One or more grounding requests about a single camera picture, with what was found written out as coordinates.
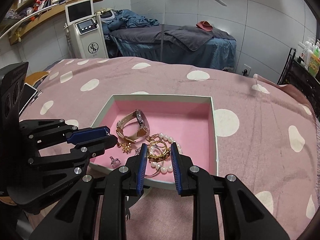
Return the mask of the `silver square earring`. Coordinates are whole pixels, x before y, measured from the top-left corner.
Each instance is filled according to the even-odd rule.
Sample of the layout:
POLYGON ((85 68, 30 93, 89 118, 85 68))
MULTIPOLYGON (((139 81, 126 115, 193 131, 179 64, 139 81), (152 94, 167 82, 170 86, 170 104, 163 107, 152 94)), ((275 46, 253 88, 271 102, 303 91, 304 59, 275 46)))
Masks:
POLYGON ((118 166, 120 166, 121 161, 118 158, 114 158, 112 156, 110 156, 111 159, 111 167, 112 168, 117 168, 118 166))

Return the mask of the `gold flower brooch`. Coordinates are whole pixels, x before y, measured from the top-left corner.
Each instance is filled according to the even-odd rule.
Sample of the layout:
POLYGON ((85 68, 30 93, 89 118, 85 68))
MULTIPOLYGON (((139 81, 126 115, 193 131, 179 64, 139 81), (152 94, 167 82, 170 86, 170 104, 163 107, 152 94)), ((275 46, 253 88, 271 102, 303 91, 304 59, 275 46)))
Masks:
POLYGON ((130 142, 122 142, 121 148, 123 153, 130 153, 132 151, 132 146, 130 142))

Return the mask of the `rose gold wristwatch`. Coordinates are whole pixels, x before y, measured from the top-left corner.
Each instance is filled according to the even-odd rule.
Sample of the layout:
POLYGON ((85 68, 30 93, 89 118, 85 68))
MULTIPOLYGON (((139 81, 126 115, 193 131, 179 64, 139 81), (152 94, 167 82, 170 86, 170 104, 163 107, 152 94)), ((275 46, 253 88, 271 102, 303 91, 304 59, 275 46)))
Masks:
POLYGON ((141 109, 135 109, 117 122, 116 133, 120 139, 135 144, 150 134, 148 120, 141 109))

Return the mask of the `rose gold bangle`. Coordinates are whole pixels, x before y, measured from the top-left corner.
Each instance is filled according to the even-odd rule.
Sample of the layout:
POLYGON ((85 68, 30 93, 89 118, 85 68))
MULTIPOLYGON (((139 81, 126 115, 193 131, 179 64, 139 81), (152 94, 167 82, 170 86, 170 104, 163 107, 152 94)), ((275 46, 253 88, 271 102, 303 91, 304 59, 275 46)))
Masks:
POLYGON ((170 148, 161 140, 153 140, 147 146, 147 159, 155 171, 152 174, 146 174, 145 178, 153 178, 158 174, 167 174, 169 168, 165 162, 170 158, 170 148))

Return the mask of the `white tablet device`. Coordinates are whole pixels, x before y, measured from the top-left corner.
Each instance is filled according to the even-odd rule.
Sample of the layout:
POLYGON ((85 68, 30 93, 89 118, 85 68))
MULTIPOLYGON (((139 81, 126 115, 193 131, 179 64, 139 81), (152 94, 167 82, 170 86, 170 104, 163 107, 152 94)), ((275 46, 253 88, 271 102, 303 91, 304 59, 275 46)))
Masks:
POLYGON ((35 98, 37 93, 38 93, 38 90, 36 88, 29 85, 28 83, 24 84, 22 96, 20 98, 20 104, 19 104, 19 116, 21 116, 25 108, 35 98))

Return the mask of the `pink polka dot blanket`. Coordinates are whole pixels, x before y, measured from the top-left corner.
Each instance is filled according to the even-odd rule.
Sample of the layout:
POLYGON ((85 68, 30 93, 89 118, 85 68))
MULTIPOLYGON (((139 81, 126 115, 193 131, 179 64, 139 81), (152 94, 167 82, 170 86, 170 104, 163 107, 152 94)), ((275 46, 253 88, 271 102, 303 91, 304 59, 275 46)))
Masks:
POLYGON ((210 96, 219 175, 235 174, 291 239, 319 208, 319 122, 291 85, 260 76, 171 65, 138 57, 62 60, 22 119, 64 119, 85 128, 115 94, 210 96))

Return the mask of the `white beauty machine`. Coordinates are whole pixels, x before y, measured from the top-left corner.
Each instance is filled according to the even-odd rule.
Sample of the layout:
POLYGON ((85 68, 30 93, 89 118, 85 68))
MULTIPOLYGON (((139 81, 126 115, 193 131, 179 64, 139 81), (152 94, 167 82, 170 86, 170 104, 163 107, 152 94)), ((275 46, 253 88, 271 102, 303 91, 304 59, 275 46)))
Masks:
POLYGON ((82 0, 65 6, 65 31, 77 59, 107 59, 107 48, 101 19, 94 12, 93 0, 82 0))

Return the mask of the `mint box pink lining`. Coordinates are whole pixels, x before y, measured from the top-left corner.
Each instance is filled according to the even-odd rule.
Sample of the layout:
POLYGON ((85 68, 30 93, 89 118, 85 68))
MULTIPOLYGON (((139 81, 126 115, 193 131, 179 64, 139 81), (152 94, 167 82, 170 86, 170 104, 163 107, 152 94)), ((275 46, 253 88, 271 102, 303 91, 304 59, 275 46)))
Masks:
MULTIPOLYGON (((155 140, 162 139, 168 147, 176 142, 181 154, 189 156, 194 165, 203 168, 212 175, 219 173, 219 154, 216 143, 214 125, 214 104, 211 96, 194 95, 156 95, 156 94, 123 94, 112 95, 104 104, 92 127, 108 126, 110 132, 117 136, 121 143, 123 140, 116 134, 116 125, 124 116, 135 109, 141 109, 145 114, 150 134, 155 140)), ((120 165, 134 156, 142 143, 149 144, 146 136, 131 143, 132 151, 123 153, 121 146, 106 150, 104 155, 91 159, 90 167, 110 173, 110 156, 118 158, 120 165)), ((152 174, 148 159, 146 174, 152 174)), ((145 178, 145 185, 163 189, 175 190, 174 175, 172 171, 167 174, 158 174, 153 178, 145 178)))

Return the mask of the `crumpled blue duvet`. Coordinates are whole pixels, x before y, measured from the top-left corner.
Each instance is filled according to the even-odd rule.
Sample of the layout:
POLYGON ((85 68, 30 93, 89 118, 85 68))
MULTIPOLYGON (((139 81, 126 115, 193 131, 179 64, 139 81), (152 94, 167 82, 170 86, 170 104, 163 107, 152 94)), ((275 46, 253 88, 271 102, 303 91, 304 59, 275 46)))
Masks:
POLYGON ((114 18, 111 20, 107 20, 106 13, 100 16, 104 35, 119 29, 146 28, 160 25, 156 19, 146 18, 128 9, 111 10, 111 12, 114 13, 114 18))

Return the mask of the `blue massage bed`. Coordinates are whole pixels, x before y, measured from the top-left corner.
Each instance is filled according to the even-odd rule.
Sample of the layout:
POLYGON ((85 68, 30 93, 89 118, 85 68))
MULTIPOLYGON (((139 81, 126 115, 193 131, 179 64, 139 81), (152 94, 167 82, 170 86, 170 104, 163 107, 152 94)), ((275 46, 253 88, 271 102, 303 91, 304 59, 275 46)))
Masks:
POLYGON ((232 70, 236 60, 236 39, 217 28, 204 31, 195 26, 165 25, 119 29, 110 33, 122 56, 168 64, 232 70))

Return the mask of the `grey towel on bed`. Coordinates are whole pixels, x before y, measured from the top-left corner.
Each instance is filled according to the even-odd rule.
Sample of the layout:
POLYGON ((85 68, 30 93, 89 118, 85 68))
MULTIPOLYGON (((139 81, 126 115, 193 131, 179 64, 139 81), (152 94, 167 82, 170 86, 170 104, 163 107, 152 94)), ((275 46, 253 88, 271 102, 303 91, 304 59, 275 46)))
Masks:
MULTIPOLYGON (((212 31, 207 32, 195 26, 165 25, 164 41, 171 42, 182 49, 197 51, 214 37, 212 31)), ((155 41, 161 41, 161 31, 154 36, 155 41)))

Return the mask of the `black metal trolley rack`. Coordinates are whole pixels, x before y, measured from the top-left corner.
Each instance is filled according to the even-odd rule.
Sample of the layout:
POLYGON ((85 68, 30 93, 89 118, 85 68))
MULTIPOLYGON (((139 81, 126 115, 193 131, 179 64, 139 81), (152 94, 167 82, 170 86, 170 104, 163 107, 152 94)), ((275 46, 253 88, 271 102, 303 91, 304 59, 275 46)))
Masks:
POLYGON ((319 118, 319 81, 296 59, 296 49, 290 48, 278 85, 291 84, 300 90, 311 103, 319 118))

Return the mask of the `red cloth on bed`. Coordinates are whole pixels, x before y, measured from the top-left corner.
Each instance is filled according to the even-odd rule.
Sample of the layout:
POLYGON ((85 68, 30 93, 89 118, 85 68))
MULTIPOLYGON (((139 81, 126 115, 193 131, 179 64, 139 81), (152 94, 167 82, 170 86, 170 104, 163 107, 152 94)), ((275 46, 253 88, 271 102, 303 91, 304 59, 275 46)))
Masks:
POLYGON ((200 21, 196 24, 196 27, 207 32, 213 30, 213 26, 208 21, 200 21))

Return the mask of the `green bottle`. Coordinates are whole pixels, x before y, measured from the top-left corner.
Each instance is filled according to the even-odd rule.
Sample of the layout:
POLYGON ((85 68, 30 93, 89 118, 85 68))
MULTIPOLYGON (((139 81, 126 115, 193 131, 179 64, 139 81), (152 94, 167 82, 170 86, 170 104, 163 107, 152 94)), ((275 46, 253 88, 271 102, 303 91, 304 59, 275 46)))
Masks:
POLYGON ((313 47, 313 54, 316 57, 320 57, 320 40, 317 40, 316 44, 313 47))

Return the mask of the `wooden wall shelf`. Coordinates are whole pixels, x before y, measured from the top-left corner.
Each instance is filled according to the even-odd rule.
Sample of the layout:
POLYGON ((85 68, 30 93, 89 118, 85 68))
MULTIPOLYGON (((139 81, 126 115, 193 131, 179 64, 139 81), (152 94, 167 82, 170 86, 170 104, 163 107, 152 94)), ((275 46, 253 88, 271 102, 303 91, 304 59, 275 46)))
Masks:
POLYGON ((1 38, 11 45, 55 16, 65 12, 65 6, 82 0, 13 0, 1 20, 1 38))

